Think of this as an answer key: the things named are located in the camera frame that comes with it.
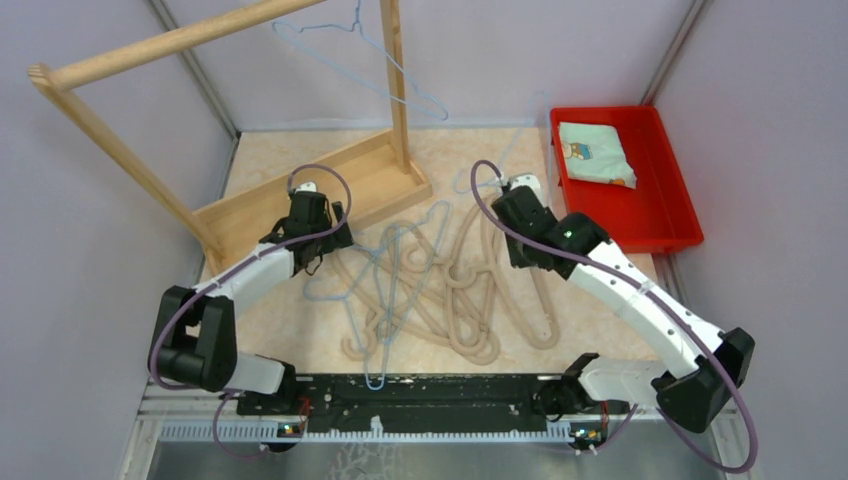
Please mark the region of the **blue wire hanger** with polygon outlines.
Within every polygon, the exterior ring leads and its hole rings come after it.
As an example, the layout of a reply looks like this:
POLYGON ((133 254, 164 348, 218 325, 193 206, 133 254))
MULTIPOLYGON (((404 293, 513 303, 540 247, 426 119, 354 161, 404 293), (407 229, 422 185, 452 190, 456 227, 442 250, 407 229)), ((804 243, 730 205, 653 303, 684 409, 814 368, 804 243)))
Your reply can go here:
POLYGON ((372 33, 366 11, 376 1, 352 1, 346 19, 314 22, 283 18, 270 23, 279 40, 352 84, 354 93, 369 93, 434 120, 447 121, 451 113, 434 93, 422 87, 387 40, 372 33))
POLYGON ((508 142, 492 160, 504 177, 523 172, 536 175, 547 200, 551 198, 550 180, 554 173, 551 121, 548 119, 551 100, 551 93, 546 90, 535 90, 531 94, 527 100, 524 116, 515 126, 508 142), (521 153, 523 142, 529 141, 531 137, 538 140, 541 151, 521 153))
POLYGON ((365 360, 364 379, 370 391, 379 391, 386 386, 391 347, 399 335, 401 327, 409 317, 410 307, 401 307, 398 300, 398 290, 404 283, 400 279, 400 249, 403 237, 412 235, 418 226, 412 222, 400 221, 389 224, 383 231, 378 245, 373 248, 364 247, 363 251, 369 256, 369 265, 373 269, 373 279, 377 287, 377 297, 384 313, 377 322, 376 334, 382 346, 379 375, 372 377, 365 360), (381 260, 389 260, 389 280, 386 287, 382 286, 378 273, 381 260))
POLYGON ((369 362, 378 349, 377 322, 384 313, 378 297, 365 287, 365 279, 372 272, 365 246, 355 245, 353 252, 365 258, 365 264, 354 271, 346 262, 346 255, 335 253, 328 257, 329 272, 321 278, 308 280, 303 295, 313 302, 338 302, 342 305, 351 333, 341 340, 341 351, 351 361, 369 362))

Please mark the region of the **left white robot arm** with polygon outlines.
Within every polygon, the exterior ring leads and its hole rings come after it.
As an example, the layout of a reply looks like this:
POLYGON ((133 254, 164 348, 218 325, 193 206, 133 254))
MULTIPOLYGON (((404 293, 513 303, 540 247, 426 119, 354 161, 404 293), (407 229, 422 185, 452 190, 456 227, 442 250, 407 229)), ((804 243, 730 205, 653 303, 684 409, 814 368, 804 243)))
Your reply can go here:
POLYGON ((147 359, 159 386, 241 392, 247 415, 295 409, 300 399, 295 367, 240 351, 236 321, 312 262, 352 246, 353 238, 347 209, 329 201, 315 183, 292 189, 289 199, 288 215, 239 263, 206 282, 163 293, 147 359))

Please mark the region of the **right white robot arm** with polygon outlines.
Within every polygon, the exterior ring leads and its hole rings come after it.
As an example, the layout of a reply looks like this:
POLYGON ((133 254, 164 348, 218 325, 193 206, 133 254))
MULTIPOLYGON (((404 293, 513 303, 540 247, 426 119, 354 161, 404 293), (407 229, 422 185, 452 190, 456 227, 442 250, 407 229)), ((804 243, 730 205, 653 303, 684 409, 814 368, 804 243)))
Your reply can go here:
POLYGON ((658 356, 627 361, 582 354, 557 384, 556 412, 588 412, 602 401, 622 401, 657 408, 686 431, 705 432, 732 397, 707 356, 713 354, 740 387, 753 356, 753 337, 742 328, 724 331, 687 310, 587 215, 575 212, 557 219, 541 201, 535 175, 519 174, 500 186, 500 196, 491 203, 495 216, 533 242, 507 237, 511 265, 554 271, 579 286, 658 356))

